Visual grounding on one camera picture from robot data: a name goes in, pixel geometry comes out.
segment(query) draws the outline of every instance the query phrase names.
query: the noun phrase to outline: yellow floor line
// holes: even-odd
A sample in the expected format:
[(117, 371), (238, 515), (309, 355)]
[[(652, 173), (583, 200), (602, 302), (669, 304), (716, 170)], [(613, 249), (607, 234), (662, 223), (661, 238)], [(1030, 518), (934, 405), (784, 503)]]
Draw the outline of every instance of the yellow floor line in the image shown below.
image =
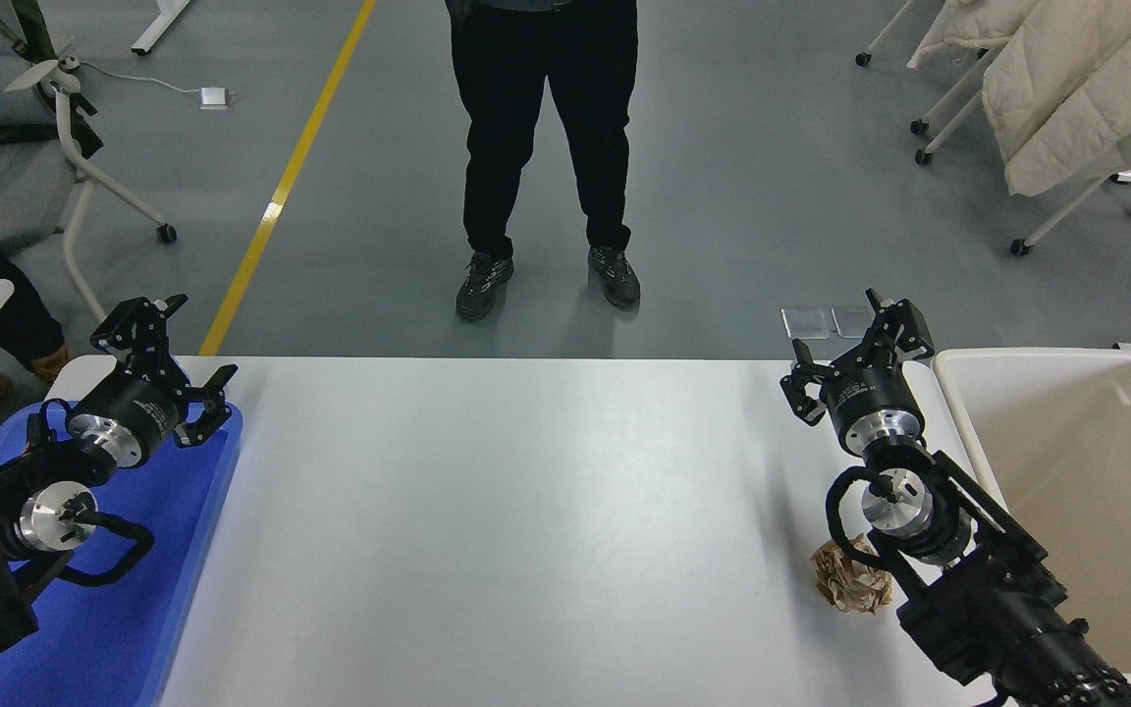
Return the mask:
[(300, 175), (300, 170), (309, 157), (309, 149), (313, 147), (317, 131), (320, 130), (322, 121), (326, 120), (334, 93), (338, 90), (338, 85), (343, 81), (343, 72), (346, 71), (346, 67), (351, 62), (355, 44), (361, 40), (361, 34), (364, 32), (365, 24), (369, 23), (369, 14), (373, 11), (374, 3), (377, 0), (364, 0), (361, 12), (352, 23), (352, 32), (346, 36), (338, 58), (334, 59), (331, 75), (326, 79), (322, 94), (317, 98), (313, 113), (309, 117), (309, 123), (304, 124), (304, 132), (300, 135), (300, 143), (295, 144), (295, 152), (291, 153), (291, 161), (286, 163), (286, 170), (283, 171), (282, 179), (278, 180), (278, 188), (273, 190), (273, 200), (265, 207), (265, 215), (260, 216), (260, 225), (256, 229), (256, 236), (251, 238), (251, 245), (242, 256), (239, 271), (234, 274), (234, 281), (230, 283), (230, 288), (225, 292), (225, 300), (221, 301), (221, 309), (216, 310), (216, 317), (211, 320), (211, 327), (208, 327), (204, 344), (198, 348), (200, 356), (215, 356), (221, 350), (221, 342), (225, 340), (225, 335), (230, 331), (230, 322), (234, 321), (234, 313), (238, 312), (239, 304), (242, 304), (242, 296), (247, 293), (248, 283), (251, 282), (252, 274), (256, 274), (257, 265), (260, 265), (260, 256), (265, 253), (265, 245), (269, 244), (273, 229), (278, 225), (278, 216), (282, 215), (283, 206), (286, 206), (286, 199), (291, 197), (291, 189), (295, 187), (296, 175)]

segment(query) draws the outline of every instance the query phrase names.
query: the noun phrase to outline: silver motor flange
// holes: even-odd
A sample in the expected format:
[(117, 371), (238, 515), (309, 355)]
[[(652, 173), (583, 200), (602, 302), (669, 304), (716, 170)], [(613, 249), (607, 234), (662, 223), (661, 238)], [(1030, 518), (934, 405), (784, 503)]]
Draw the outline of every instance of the silver motor flange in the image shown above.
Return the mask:
[(858, 417), (845, 433), (845, 447), (853, 456), (862, 457), (862, 451), (877, 439), (886, 437), (909, 437), (920, 439), (924, 434), (920, 417), (906, 411), (877, 411)]
[(68, 433), (88, 439), (95, 447), (111, 454), (116, 468), (129, 469), (143, 462), (143, 446), (133, 437), (133, 431), (111, 417), (89, 413), (77, 415), (68, 422)]
[(63, 552), (80, 546), (95, 526), (72, 523), (76, 510), (97, 510), (90, 489), (75, 480), (60, 480), (28, 498), (19, 509), (17, 536), (43, 552)]
[(908, 469), (886, 469), (880, 472), (892, 480), (892, 497), (864, 493), (862, 515), (879, 532), (898, 538), (914, 537), (931, 526), (933, 517), (933, 494), (927, 493), (923, 480)]

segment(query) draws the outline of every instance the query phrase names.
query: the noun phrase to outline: blue tray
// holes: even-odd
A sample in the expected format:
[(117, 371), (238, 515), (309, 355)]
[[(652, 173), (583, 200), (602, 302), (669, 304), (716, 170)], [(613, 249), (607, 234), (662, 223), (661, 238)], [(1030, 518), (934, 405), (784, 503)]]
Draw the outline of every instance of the blue tray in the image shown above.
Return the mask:
[[(26, 417), (0, 428), (0, 465), (26, 443)], [(121, 581), (80, 587), (55, 580), (34, 602), (40, 629), (0, 654), (0, 704), (121, 707), (157, 701), (181, 638), (208, 543), (238, 458), (242, 413), (201, 447), (166, 440), (138, 469), (121, 469), (94, 489), (100, 510), (152, 528), (156, 543)], [(50, 425), (63, 432), (63, 411)], [(72, 568), (111, 569), (130, 542), (96, 532), (72, 554)]]

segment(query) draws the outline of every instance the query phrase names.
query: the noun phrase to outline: white table leg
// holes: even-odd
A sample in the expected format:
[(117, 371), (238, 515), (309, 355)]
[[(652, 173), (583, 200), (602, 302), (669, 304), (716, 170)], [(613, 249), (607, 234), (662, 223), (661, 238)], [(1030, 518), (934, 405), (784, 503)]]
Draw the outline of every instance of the white table leg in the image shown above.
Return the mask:
[(130, 46), (130, 52), (139, 57), (152, 52), (152, 48), (156, 45), (156, 41), (171, 26), (172, 21), (176, 19), (176, 15), (180, 15), (185, 9), (185, 5), (190, 5), (190, 0), (156, 0), (156, 5), (159, 6), (159, 17), (155, 18), (147, 27), (147, 31), (143, 32), (143, 36), (139, 36), (138, 41), (135, 41), (133, 46)]

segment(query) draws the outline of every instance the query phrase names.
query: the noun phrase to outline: white plastic bin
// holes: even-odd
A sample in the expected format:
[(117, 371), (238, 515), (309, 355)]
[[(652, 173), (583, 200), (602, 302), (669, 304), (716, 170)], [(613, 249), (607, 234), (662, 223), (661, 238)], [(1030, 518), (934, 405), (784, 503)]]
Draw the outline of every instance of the white plastic bin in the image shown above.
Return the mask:
[(1131, 679), (1131, 353), (947, 351), (933, 371), (979, 484), (1050, 551), (1060, 613)]

